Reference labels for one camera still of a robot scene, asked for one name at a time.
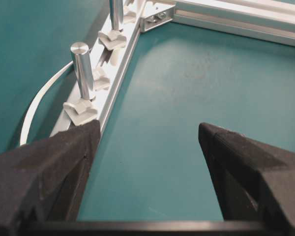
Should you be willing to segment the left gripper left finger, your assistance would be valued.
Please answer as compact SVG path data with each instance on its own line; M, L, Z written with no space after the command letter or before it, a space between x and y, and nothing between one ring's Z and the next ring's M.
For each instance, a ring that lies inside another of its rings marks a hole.
M75 220L100 139L93 120L0 154L0 236L29 221Z

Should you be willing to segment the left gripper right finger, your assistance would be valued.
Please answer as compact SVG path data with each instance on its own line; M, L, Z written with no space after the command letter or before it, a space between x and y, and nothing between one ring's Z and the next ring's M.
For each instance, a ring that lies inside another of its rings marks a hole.
M295 229L295 153L202 122L198 140L225 220Z

